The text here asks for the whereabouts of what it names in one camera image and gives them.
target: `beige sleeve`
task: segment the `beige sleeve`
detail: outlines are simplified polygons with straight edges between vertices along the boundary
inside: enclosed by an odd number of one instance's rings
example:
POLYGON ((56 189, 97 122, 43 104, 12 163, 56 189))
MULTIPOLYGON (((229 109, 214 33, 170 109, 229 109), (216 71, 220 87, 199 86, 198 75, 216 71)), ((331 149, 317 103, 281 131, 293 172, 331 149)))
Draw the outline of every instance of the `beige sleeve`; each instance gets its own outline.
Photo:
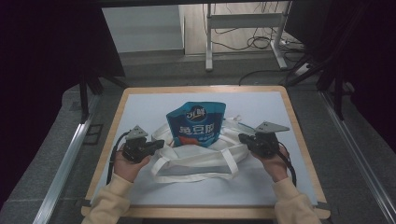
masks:
POLYGON ((130 201, 126 196, 133 183, 113 174, 110 183, 101 188, 93 200, 90 213, 82 220, 83 224, 117 223, 130 201))
POLYGON ((276 182, 274 192, 277 197, 275 213, 279 224, 320 223, 308 197, 294 187, 290 178, 276 182))

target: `hand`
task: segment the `hand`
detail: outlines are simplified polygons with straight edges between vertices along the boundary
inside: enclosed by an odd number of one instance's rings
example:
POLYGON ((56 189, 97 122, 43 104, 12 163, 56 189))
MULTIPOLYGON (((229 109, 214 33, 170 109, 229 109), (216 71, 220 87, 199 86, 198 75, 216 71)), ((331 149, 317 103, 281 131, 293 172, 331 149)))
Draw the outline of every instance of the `hand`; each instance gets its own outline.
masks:
POLYGON ((122 149, 124 144, 120 147, 120 150, 116 152, 116 159, 114 161, 114 174, 126 179, 127 181, 134 183, 140 169, 149 163, 150 156, 147 156, 140 163, 131 163, 122 156, 122 149))
MULTIPOLYGON (((279 151, 282 152, 286 158, 289 157, 289 152, 284 147, 279 146, 279 151)), ((271 159, 265 159, 255 153, 252 153, 252 155, 262 162, 265 171, 273 178, 274 182, 288 178, 288 167, 278 155, 275 155, 271 159)))

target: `white surface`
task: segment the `white surface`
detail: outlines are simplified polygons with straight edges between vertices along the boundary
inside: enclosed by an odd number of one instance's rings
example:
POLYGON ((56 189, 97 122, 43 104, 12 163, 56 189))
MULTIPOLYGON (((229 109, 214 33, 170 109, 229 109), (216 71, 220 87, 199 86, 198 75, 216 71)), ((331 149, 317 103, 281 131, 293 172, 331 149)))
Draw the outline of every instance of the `white surface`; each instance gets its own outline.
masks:
MULTIPOLYGON (((277 91, 132 94, 126 102, 113 145, 122 133, 128 132, 136 124, 151 135, 166 122, 165 115, 168 112, 188 101, 223 102, 227 105, 225 118, 240 115, 242 122, 250 127, 257 127, 265 120, 290 127, 290 131, 277 133, 276 136, 290 152, 297 173, 299 191, 307 194, 312 204, 318 203, 289 116, 280 92, 277 91)), ((155 183, 150 174, 155 161, 154 156, 139 173, 131 190, 131 204, 254 206, 272 205, 276 202, 271 177, 264 171, 262 164, 251 155, 238 163, 240 173, 235 179, 213 178, 193 183, 155 183)), ((106 175, 107 166, 96 191, 106 184, 106 175)))
POLYGON ((178 6, 102 10, 118 53, 184 48, 178 6))

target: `table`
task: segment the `table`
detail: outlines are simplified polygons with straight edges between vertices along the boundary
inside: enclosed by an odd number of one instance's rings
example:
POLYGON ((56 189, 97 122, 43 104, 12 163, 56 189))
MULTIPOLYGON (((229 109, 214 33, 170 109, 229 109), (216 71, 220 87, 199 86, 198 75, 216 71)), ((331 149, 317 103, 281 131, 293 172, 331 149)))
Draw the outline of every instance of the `table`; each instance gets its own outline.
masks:
MULTIPOLYGON (((322 191, 321 185, 318 181, 313 162, 311 161, 309 152, 307 150, 302 132, 300 130, 297 118, 294 115, 289 96, 283 87, 278 86, 211 86, 211 87, 162 87, 162 88, 129 88, 126 89, 122 98, 115 118, 110 128, 110 132, 107 136, 104 149, 101 157, 97 164, 95 173, 92 177, 90 188, 87 192, 85 199, 89 201, 95 191, 95 188, 102 175, 104 167, 106 166, 109 152, 112 148, 112 144, 116 137, 116 131, 120 124, 122 113, 125 109, 125 103, 130 94, 151 94, 151 93, 206 93, 206 92, 266 92, 266 91, 277 91, 281 94, 283 103, 287 109, 288 116, 292 129, 294 130, 295 137, 297 139, 298 146, 303 155, 304 164, 307 168, 307 172, 312 181, 315 195, 320 203, 326 203, 326 198, 322 191)), ((81 213, 85 216, 89 213, 90 207, 84 205, 81 208, 81 213)), ((330 211, 316 207, 315 212, 319 218, 327 218, 330 216, 330 211)), ((145 217, 145 218, 205 218, 205 219, 217 219, 217 218, 246 218, 246 219, 272 219, 275 218, 273 206, 255 206, 255 207, 169 207, 169 206, 131 206, 125 214, 127 217, 145 217)))

